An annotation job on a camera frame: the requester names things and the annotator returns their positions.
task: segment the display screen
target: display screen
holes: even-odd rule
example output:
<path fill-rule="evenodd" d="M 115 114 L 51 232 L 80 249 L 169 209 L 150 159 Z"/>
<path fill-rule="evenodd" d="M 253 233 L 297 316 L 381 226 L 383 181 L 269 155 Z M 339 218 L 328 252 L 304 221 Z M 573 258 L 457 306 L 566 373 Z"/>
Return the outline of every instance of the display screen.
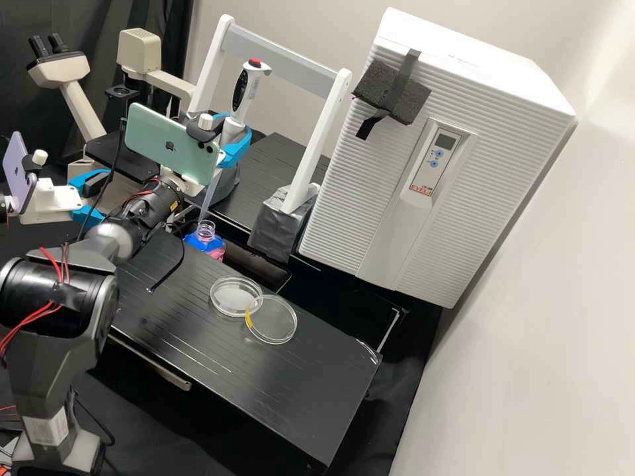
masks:
<path fill-rule="evenodd" d="M 454 147 L 454 143 L 456 142 L 456 139 L 450 137 L 450 136 L 444 136 L 443 134 L 439 134 L 439 136 L 437 137 L 437 140 L 435 142 L 435 145 L 437 147 L 442 147 L 444 149 L 452 149 L 452 147 Z"/>

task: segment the control panel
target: control panel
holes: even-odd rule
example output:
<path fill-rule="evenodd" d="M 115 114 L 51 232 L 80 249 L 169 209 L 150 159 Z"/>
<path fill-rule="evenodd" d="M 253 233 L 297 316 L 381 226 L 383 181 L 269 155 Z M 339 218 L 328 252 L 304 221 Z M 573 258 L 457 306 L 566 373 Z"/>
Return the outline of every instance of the control panel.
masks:
<path fill-rule="evenodd" d="M 438 128 L 408 188 L 414 192 L 432 196 L 460 141 L 460 134 Z"/>

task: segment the petri dish lid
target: petri dish lid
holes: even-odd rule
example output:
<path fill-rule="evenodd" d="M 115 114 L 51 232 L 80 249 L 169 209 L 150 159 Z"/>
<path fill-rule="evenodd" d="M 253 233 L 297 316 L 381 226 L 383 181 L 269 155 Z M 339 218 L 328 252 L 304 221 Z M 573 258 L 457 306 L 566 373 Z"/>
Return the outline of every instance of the petri dish lid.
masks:
<path fill-rule="evenodd" d="M 284 299 L 275 294 L 256 298 L 257 309 L 249 308 L 245 316 L 247 327 L 258 339 L 267 344 L 284 344 L 296 333 L 298 316 Z"/>
<path fill-rule="evenodd" d="M 210 288 L 210 299 L 214 307 L 225 315 L 243 317 L 245 308 L 253 313 L 262 305 L 257 298 L 263 290 L 258 284 L 243 276 L 227 276 L 217 279 Z"/>

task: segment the white wall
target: white wall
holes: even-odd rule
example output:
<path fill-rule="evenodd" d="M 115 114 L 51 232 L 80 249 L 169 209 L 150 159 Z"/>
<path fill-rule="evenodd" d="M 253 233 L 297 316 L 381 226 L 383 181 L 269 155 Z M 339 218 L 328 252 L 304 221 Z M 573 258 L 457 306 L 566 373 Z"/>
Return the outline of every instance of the white wall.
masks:
<path fill-rule="evenodd" d="M 576 109 L 584 108 L 591 86 L 581 78 L 597 64 L 600 72 L 610 63 L 607 52 L 594 47 L 607 29 L 616 1 L 594 0 L 196 0 L 192 14 L 185 78 L 195 82 L 200 73 L 218 19 L 229 13 L 236 21 L 287 48 L 333 69 L 353 71 L 353 86 L 386 7 L 399 8 L 462 33 L 531 58 L 561 86 Z M 235 78 L 243 60 L 227 61 L 212 102 L 216 110 L 228 110 Z M 261 82 L 248 122 L 266 133 L 280 132 L 306 144 L 323 101 L 276 77 Z M 330 155 L 344 120 L 345 103 L 325 146 Z"/>
<path fill-rule="evenodd" d="M 391 476 L 635 474 L 635 41 L 608 33 L 618 66 L 431 356 Z"/>

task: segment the yellow label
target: yellow label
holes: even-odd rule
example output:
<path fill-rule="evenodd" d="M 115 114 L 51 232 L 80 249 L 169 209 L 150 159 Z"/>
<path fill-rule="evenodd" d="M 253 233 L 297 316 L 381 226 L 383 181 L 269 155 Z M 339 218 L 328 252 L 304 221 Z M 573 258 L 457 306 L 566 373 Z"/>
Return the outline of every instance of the yellow label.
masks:
<path fill-rule="evenodd" d="M 245 320 L 247 321 L 247 326 L 251 329 L 253 327 L 253 323 L 251 322 L 251 318 L 249 316 L 249 308 L 245 309 Z"/>

